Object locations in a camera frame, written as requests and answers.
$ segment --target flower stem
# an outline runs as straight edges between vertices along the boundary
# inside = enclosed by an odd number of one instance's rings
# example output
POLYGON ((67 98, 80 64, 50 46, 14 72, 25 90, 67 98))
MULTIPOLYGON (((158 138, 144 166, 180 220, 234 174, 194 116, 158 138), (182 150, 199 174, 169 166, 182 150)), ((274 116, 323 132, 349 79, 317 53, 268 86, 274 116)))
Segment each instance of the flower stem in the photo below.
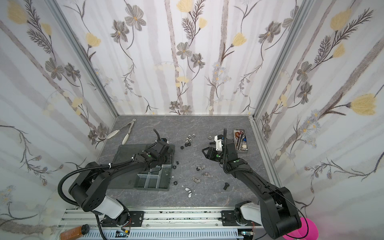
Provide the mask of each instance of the flower stem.
POLYGON ((131 45, 129 47, 127 47, 127 50, 128 50, 128 48, 130 48, 132 46, 134 39, 135 39, 135 33, 134 33, 133 26, 132 26, 132 43, 131 43, 131 45))

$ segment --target cable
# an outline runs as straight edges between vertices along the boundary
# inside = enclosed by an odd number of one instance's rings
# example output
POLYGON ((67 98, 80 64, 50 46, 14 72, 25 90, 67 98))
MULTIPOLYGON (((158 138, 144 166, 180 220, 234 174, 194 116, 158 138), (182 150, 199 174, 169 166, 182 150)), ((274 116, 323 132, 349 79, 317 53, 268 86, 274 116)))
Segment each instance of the cable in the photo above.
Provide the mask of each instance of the cable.
POLYGON ((95 217, 96 217, 97 226, 99 227, 99 232, 100 232, 100 235, 101 235, 102 239, 103 239, 103 240, 108 240, 108 239, 104 236, 103 231, 101 230, 101 224, 100 224, 99 215, 95 214, 95 217))
POLYGON ((121 162, 121 163, 116 163, 116 164, 111 164, 111 165, 107 164, 107 165, 101 165, 101 166, 95 166, 95 167, 86 167, 86 168, 81 168, 81 169, 75 170, 73 172, 70 172, 70 173, 65 175, 60 180, 60 182, 59 182, 59 184, 57 186, 57 193, 67 203, 70 203, 70 204, 75 205, 75 206, 79 206, 79 204, 77 202, 67 198, 67 196, 64 194, 64 192, 63 192, 63 184, 64 184, 65 180, 67 180, 72 175, 75 175, 75 174, 78 174, 78 173, 81 173, 81 172, 84 172, 84 171, 87 171, 87 170, 105 169, 105 168, 109 169, 109 168, 114 168, 114 167, 120 167, 120 166, 124 166, 124 165, 126 165, 128 163, 131 163, 132 161, 133 161, 133 159, 131 161, 127 161, 127 162, 121 162))
POLYGON ((263 238, 265 235, 266 235, 266 233, 263 236, 261 236, 261 237, 255 238, 254 240, 258 240, 260 238, 263 238))

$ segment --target orange bottle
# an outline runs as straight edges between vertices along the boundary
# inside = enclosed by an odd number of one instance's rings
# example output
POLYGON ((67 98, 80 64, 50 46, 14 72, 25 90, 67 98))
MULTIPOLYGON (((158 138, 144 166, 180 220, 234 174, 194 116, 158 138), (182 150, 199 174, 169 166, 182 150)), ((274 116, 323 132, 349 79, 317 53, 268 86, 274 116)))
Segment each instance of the orange bottle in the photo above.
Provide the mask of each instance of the orange bottle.
POLYGON ((89 225, 78 226, 60 234, 60 240, 74 240, 89 232, 89 225))

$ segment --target gray flower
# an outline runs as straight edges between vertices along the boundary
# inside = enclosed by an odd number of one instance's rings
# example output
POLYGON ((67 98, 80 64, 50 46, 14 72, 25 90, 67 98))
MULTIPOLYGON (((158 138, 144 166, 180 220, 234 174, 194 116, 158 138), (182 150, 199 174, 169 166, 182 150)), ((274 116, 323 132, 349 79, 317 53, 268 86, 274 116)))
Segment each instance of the gray flower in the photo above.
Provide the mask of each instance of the gray flower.
POLYGON ((115 33, 111 33, 113 41, 118 43, 120 41, 120 38, 123 39, 125 42, 128 41, 126 34, 129 33, 129 29, 125 25, 125 22, 113 20, 112 29, 116 31, 115 33))
POLYGON ((265 29, 266 33, 259 35, 259 43, 263 43, 265 40, 271 43, 273 37, 280 33, 280 25, 281 23, 275 23, 274 21, 272 21, 265 29))
POLYGON ((298 10, 299 6, 295 6, 295 8, 291 10, 291 17, 284 19, 284 22, 281 25, 283 28, 289 28, 292 25, 298 10))
POLYGON ((97 133, 95 130, 91 130, 88 135, 88 139, 92 141, 92 145, 96 143, 97 133))
POLYGON ((305 104, 308 102, 308 94, 311 94, 312 85, 310 85, 308 82, 303 84, 301 87, 301 92, 297 95, 298 98, 301 98, 301 104, 305 104))
POLYGON ((51 78, 61 80, 62 74, 64 73, 64 68, 62 66, 57 66, 56 61, 52 58, 49 58, 49 61, 45 62, 45 69, 51 73, 51 78))
POLYGON ((266 139, 269 138, 269 134, 271 134, 271 132, 272 132, 271 127, 268 124, 266 124, 263 130, 263 133, 266 139))
POLYGON ((130 17, 125 17, 125 21, 127 22, 128 26, 135 25, 135 28, 137 31, 141 31, 141 26, 146 26, 147 23, 141 19, 144 15, 143 11, 136 5, 133 5, 131 7, 130 4, 127 4, 127 7, 125 8, 125 11, 131 15, 130 17))
POLYGON ((102 122, 97 127, 97 133, 99 134, 100 137, 104 137, 107 134, 107 127, 104 126, 102 122))
POLYGON ((81 77, 80 71, 79 70, 75 70, 74 66, 72 64, 70 64, 70 63, 68 63, 65 66, 65 71, 67 72, 67 76, 68 77, 72 77, 74 82, 76 82, 76 77, 78 77, 78 78, 81 77))
POLYGON ((177 45, 177 49, 179 50, 176 54, 180 55, 181 59, 185 59, 185 57, 192 56, 192 51, 188 50, 189 45, 187 42, 185 43, 179 43, 177 45))
POLYGON ((192 107, 191 106, 187 106, 187 105, 184 105, 184 106, 182 106, 181 107, 181 109, 180 109, 180 112, 183 114, 183 115, 188 115, 188 114, 190 114, 190 113, 192 113, 192 107))
POLYGON ((266 123, 266 122, 268 122, 268 118, 269 118, 269 115, 268 115, 268 113, 267 112, 265 112, 265 114, 263 115, 263 122, 264 123, 266 123))
POLYGON ((177 101, 171 101, 169 109, 174 111, 175 109, 179 109, 180 103, 177 101))
POLYGON ((203 68, 204 65, 205 65, 205 62, 202 62, 201 59, 203 59, 203 57, 201 57, 201 54, 193 54, 192 57, 191 57, 191 61, 193 62, 193 67, 197 67, 197 65, 200 67, 200 68, 203 68))
POLYGON ((307 73, 310 72, 311 70, 311 67, 312 67, 312 64, 309 64, 308 61, 305 61, 301 64, 301 69, 297 70, 297 81, 302 81, 302 82, 305 82, 307 81, 308 79, 308 75, 307 73))

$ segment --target black bottle cap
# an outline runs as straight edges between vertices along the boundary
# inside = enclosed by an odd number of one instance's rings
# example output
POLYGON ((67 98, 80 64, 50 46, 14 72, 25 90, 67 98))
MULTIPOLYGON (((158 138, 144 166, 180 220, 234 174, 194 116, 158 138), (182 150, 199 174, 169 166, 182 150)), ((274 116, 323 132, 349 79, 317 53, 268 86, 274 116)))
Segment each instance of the black bottle cap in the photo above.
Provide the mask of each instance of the black bottle cap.
POLYGON ((86 235, 87 233, 89 233, 89 225, 88 224, 84 224, 81 227, 81 234, 86 235))

